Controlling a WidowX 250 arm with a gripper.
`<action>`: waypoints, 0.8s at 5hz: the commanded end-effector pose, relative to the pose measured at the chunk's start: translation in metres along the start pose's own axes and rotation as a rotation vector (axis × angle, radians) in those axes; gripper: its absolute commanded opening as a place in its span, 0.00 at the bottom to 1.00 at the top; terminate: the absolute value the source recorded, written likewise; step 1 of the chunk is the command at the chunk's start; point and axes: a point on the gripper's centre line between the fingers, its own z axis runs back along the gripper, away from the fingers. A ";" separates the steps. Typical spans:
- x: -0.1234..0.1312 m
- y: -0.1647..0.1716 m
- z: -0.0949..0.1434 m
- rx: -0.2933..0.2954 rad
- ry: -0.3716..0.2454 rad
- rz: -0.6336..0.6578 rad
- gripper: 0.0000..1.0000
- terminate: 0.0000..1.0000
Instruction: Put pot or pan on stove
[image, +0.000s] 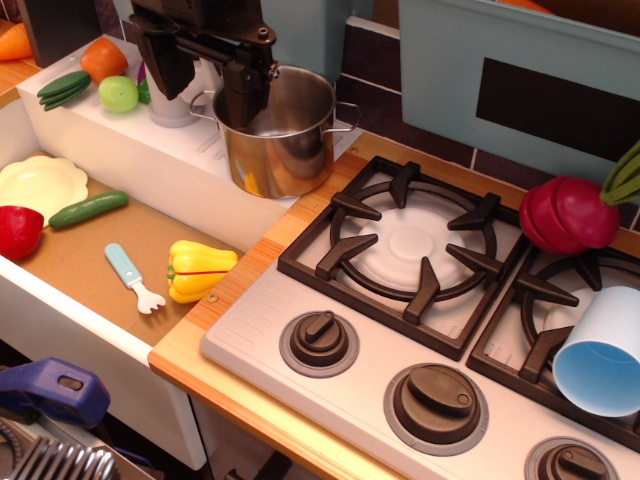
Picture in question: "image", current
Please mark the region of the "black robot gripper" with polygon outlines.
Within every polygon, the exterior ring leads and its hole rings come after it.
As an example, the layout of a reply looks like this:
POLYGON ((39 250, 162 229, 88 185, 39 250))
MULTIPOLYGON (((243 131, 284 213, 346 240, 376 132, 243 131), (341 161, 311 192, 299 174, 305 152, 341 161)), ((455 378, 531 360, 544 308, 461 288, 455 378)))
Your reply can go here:
POLYGON ((276 33, 259 1, 134 1, 132 8, 140 54, 168 100, 194 79, 192 57, 202 57, 226 63, 223 95, 232 128, 247 127, 267 107, 278 76, 276 33))

